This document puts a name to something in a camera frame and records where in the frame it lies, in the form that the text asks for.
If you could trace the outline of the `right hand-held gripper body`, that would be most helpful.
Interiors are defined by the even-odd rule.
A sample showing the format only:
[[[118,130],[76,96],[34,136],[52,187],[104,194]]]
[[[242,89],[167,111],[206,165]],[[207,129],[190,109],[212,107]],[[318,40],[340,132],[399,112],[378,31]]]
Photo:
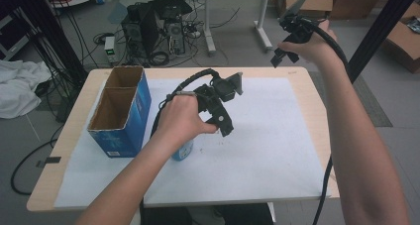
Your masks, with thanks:
[[[306,43],[313,33],[312,21],[302,17],[299,11],[306,0],[296,0],[278,18],[279,26],[288,33],[284,39],[290,43]]]

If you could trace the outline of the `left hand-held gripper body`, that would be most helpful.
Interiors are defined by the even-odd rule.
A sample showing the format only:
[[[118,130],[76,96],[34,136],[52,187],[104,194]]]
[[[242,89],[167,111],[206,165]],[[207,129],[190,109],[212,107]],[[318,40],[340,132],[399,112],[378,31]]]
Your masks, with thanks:
[[[198,100],[198,111],[209,112],[213,120],[225,120],[229,117],[223,102],[235,98],[235,94],[242,95],[241,72],[234,73],[227,78],[214,77],[210,85],[203,84],[194,90]]]

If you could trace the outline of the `blue and white bottle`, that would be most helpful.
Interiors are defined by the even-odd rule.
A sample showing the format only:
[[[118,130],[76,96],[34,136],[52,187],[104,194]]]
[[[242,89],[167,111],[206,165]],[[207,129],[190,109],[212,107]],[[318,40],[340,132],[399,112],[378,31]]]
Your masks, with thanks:
[[[193,140],[187,141],[171,156],[171,158],[177,162],[183,161],[192,152],[193,144],[194,144]]]

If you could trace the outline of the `blue cardboard box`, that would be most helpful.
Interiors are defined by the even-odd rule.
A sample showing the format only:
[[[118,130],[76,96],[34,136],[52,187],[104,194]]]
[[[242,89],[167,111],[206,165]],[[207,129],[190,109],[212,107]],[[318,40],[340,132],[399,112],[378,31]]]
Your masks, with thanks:
[[[132,158],[142,148],[151,94],[141,66],[114,67],[87,131],[109,158]]]

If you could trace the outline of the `person's right hand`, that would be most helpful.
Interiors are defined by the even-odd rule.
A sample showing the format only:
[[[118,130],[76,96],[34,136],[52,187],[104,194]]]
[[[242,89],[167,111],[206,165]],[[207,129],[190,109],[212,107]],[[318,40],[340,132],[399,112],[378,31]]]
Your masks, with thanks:
[[[314,63],[320,71],[344,67],[335,51],[318,34],[314,33],[304,44],[281,42],[277,45],[281,50],[302,56],[308,62]]]

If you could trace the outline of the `person's left hand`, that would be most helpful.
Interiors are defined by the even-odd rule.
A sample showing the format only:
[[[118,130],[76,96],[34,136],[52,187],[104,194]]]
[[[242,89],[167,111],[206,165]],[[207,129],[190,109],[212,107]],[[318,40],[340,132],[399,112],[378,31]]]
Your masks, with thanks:
[[[173,153],[196,136],[216,131],[215,125],[205,123],[199,117],[195,96],[177,95],[161,111],[154,137]]]

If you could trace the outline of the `small brown cardboard box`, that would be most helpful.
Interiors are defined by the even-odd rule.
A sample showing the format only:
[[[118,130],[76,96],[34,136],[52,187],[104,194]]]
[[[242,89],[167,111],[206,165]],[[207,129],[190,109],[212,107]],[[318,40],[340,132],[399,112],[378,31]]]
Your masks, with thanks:
[[[285,7],[289,9],[299,0],[285,0]],[[295,9],[297,14],[313,17],[317,19],[324,18],[333,9],[333,0],[305,0]]]

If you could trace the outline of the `white table mat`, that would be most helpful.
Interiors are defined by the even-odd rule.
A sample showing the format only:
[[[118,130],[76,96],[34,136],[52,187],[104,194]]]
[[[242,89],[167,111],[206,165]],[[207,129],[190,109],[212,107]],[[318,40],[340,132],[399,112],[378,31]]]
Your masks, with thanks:
[[[144,195],[145,207],[320,197],[324,169],[291,80],[245,77],[243,88],[243,95],[224,104],[233,120],[232,133],[199,135],[186,159],[169,159]],[[55,209],[86,207],[131,161],[105,156],[87,132],[88,120],[67,164]]]

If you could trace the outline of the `closed brown cardboard box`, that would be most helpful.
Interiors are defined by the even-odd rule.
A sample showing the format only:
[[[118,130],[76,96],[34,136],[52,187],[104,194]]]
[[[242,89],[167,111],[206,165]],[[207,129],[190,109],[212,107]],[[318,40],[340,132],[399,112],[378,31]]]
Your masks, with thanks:
[[[366,18],[378,0],[333,0],[330,18],[334,20],[354,20]]]

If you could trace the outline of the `grey computer tower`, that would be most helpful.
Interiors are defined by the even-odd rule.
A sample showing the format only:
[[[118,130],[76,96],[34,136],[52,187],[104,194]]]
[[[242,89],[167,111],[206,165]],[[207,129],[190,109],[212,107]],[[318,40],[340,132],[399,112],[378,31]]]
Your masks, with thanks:
[[[181,22],[166,21],[164,23],[168,36],[169,51],[176,56],[185,53],[184,34]]]

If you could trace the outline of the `black metal pole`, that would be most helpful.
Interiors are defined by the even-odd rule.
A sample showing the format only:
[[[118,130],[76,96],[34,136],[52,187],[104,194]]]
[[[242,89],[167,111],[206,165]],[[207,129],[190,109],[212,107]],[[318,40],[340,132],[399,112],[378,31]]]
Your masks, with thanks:
[[[347,74],[354,83],[386,37],[396,26],[414,0],[388,0],[367,31],[347,66]]]

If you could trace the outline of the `person's dark trousers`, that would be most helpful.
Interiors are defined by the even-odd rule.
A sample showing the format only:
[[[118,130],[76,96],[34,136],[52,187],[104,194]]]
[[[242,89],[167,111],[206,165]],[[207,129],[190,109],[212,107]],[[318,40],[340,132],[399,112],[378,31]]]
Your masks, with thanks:
[[[141,225],[274,225],[266,203],[143,208]]]

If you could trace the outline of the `black computer tower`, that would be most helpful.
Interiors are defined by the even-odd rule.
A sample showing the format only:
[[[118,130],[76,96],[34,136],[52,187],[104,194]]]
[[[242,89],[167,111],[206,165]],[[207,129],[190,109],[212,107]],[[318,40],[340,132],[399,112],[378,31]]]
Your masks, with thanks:
[[[158,26],[153,6],[150,3],[129,5],[121,26],[129,54],[149,57],[158,40]]]

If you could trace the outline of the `large open cardboard box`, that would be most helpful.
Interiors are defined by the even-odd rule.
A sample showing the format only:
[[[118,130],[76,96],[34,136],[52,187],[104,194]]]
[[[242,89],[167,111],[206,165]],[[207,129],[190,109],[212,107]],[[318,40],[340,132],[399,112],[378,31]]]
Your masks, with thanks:
[[[382,44],[386,54],[414,74],[420,73],[420,34],[412,31],[408,22],[420,18],[420,4],[413,2]]]

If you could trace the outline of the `small white power unit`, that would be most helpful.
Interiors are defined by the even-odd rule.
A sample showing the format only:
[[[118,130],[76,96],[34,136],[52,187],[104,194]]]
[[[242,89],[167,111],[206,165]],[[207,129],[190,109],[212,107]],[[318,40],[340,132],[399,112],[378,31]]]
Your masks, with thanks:
[[[115,51],[115,37],[106,37],[104,51],[108,60],[113,63],[117,61],[117,54]]]

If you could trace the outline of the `black tape strip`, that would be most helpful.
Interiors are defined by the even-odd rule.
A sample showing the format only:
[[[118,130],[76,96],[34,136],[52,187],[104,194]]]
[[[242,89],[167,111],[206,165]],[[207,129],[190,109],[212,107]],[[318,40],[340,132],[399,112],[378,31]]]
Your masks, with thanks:
[[[48,164],[59,164],[60,160],[61,157],[47,157],[43,161],[38,161],[36,167],[43,169]]]

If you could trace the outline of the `white cloth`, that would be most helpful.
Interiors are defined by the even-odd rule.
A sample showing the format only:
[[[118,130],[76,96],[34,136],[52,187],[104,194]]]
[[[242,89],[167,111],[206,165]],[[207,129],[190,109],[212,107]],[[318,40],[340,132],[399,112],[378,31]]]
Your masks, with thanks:
[[[13,119],[37,108],[42,100],[35,91],[51,78],[43,61],[0,59],[0,118]]]

